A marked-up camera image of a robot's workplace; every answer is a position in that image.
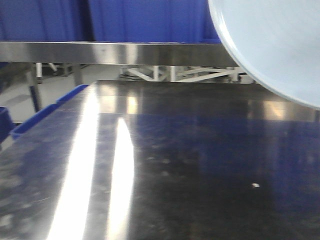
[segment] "blue plastic crate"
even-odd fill
[[[88,87],[88,85],[82,84],[82,85],[78,85],[76,86],[73,90],[71,90],[70,92],[68,92],[66,95],[60,97],[56,103],[58,105],[62,105],[65,104],[67,101],[69,101],[70,99],[72,99],[75,95],[77,95],[78,93],[80,93],[83,89],[85,89],[86,87]]]
[[[0,106],[0,143],[9,136],[9,132],[14,129],[14,127],[15,125],[12,122],[8,109]]]
[[[89,0],[89,5],[97,41],[203,43],[207,39],[207,0]]]
[[[91,40],[87,0],[0,0],[4,41]]]
[[[28,120],[26,120],[24,123],[19,125],[18,127],[14,128],[10,135],[12,136],[13,140],[18,139],[21,135],[26,133],[29,129],[34,127],[36,124],[38,124],[41,120],[46,118],[48,115],[50,115],[53,111],[55,111],[60,105],[53,103],[48,105],[47,107],[41,109],[38,111],[35,115],[30,117]]]

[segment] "round plastic lid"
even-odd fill
[[[320,109],[320,1],[209,0],[226,50],[257,82]]]

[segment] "metal rail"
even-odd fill
[[[0,62],[236,67],[222,44],[0,41]]]

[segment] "table surface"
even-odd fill
[[[319,120],[258,84],[97,81],[0,154],[0,239],[320,239]]]

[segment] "reflective metal surface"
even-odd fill
[[[318,239],[319,120],[256,84],[99,81],[0,154],[0,239]]]
[[[222,44],[0,42],[0,62],[236,67]]]

